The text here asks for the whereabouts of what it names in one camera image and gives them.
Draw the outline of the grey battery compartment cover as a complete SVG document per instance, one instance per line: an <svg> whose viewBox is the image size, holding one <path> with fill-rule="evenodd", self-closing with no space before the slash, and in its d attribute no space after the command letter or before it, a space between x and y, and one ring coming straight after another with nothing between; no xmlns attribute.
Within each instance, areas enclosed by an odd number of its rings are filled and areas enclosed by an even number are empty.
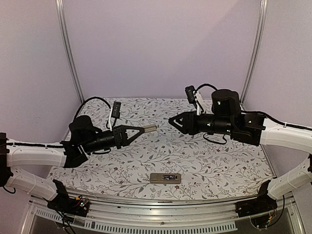
<svg viewBox="0 0 312 234"><path fill-rule="evenodd" d="M144 126L144 132L145 133L149 133L149 132L154 132L157 130L157 126L156 125L147 125L147 126Z"/></svg>

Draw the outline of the grey remote control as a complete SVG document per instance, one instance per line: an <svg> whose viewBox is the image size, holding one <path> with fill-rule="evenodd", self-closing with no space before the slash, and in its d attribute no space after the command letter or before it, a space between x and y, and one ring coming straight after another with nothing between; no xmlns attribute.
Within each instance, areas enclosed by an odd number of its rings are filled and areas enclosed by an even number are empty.
<svg viewBox="0 0 312 234"><path fill-rule="evenodd" d="M170 173L151 173L149 181L152 184L180 184L181 175Z"/></svg>

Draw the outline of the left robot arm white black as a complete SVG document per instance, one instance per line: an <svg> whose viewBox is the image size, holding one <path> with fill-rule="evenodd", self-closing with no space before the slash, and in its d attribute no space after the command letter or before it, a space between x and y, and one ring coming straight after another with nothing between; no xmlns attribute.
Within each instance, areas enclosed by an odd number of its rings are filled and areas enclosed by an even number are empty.
<svg viewBox="0 0 312 234"><path fill-rule="evenodd" d="M6 133L0 135L0 185L23 190L53 203L63 212L73 204L62 182L38 177L20 168L21 165L46 165L76 168L88 160L88 156L111 148L130 145L146 133L144 127L115 126L102 131L92 124L89 116L76 117L69 125L71 138L60 143L27 143L9 140Z"/></svg>

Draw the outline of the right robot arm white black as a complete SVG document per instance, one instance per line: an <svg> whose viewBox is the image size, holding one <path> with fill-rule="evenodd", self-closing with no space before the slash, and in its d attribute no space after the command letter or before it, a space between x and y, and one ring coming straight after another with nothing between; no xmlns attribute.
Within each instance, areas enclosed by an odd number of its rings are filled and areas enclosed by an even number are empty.
<svg viewBox="0 0 312 234"><path fill-rule="evenodd" d="M185 135L205 133L229 135L230 139L254 146L274 145L312 153L312 129L276 120L260 111L242 111L236 91L212 92L212 113L204 110L197 90L186 88L188 101L196 111L169 118L169 123Z"/></svg>

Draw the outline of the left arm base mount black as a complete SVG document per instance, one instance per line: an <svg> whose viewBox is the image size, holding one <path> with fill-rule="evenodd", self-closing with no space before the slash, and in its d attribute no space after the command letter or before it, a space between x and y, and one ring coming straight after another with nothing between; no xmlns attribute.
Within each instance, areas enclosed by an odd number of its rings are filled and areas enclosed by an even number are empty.
<svg viewBox="0 0 312 234"><path fill-rule="evenodd" d="M62 182L55 179L53 182L56 185L57 196L47 202L47 207L60 213L86 217L90 207L89 198L82 195L70 198Z"/></svg>

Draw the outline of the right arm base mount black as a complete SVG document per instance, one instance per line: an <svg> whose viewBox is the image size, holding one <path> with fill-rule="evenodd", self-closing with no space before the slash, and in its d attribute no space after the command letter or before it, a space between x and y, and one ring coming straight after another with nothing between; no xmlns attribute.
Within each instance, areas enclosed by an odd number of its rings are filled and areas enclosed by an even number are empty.
<svg viewBox="0 0 312 234"><path fill-rule="evenodd" d="M240 201L235 204L235 212L238 214L238 217L258 215L267 212L264 216L251 219L252 225L258 229L264 229L270 225L277 208L276 200L268 196L269 183L270 180L267 180L260 186L256 198Z"/></svg>

